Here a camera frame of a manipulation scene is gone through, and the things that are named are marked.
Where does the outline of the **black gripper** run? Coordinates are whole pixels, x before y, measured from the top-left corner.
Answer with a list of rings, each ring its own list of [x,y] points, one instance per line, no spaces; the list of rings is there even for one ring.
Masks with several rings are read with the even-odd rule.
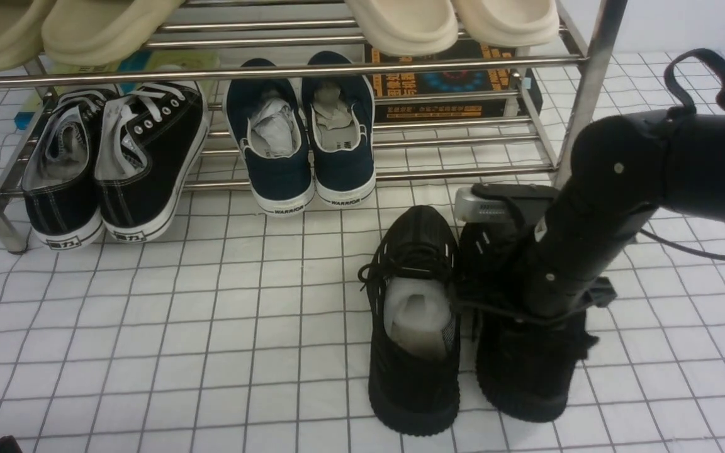
[[[555,325],[583,313],[590,307],[606,308],[617,297],[605,276],[593,281],[549,276],[531,280],[520,291],[513,318],[535,325]]]

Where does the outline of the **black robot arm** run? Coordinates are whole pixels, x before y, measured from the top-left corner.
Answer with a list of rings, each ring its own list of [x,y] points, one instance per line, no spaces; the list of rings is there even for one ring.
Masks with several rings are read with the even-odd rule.
[[[650,111],[584,128],[569,180],[511,270],[518,307],[542,319],[575,311],[659,208],[725,223],[724,115]]]

